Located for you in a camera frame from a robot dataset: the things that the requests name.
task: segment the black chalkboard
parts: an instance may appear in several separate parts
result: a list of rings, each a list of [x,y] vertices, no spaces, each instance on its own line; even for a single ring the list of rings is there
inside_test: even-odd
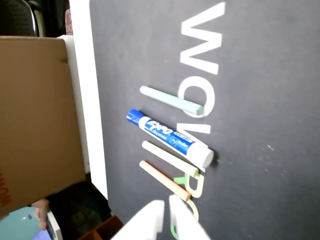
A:
[[[206,43],[183,35],[182,22],[219,3],[91,1],[109,206],[125,224],[150,201],[165,200],[158,239],[174,239],[172,193],[139,162],[171,179],[184,173],[141,147],[147,140],[172,153],[126,120],[136,108],[174,129],[177,123],[210,126],[209,134],[189,133],[215,151],[201,173],[202,195],[192,199],[212,239],[320,239],[320,1],[227,0],[223,15],[194,27],[221,34],[220,47],[193,56],[218,64],[218,72],[212,64],[210,72],[182,63],[182,51]],[[214,89],[205,117],[139,92],[146,85],[177,95],[190,77]],[[185,98],[207,100],[195,86]]]

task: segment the expo marker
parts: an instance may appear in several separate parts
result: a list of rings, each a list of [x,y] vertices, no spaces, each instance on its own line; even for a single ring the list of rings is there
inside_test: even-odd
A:
[[[136,109],[131,109],[127,113],[126,119],[188,159],[200,169],[208,167],[214,158],[214,152],[209,148],[192,141],[179,132],[173,131]]]

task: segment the cardboard box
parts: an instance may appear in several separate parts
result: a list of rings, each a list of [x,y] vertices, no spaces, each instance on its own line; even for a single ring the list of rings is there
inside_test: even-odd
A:
[[[83,179],[65,42],[0,37],[0,216]]]

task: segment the orange chalk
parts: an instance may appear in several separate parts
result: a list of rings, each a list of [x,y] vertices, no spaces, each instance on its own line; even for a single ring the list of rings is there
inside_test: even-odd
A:
[[[184,201],[188,201],[190,199],[191,194],[168,178],[166,175],[158,171],[156,168],[151,166],[145,160],[140,162],[140,167],[143,168],[147,173],[149,173],[152,177],[157,179],[160,183],[165,185],[168,189],[170,189],[174,194],[176,194],[179,198]]]

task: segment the light blue chalk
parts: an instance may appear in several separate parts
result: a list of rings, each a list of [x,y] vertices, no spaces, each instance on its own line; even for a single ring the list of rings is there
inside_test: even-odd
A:
[[[200,104],[185,100],[177,96],[173,96],[171,94],[159,91],[148,86],[141,86],[140,93],[191,114],[199,116],[204,113],[204,107]]]

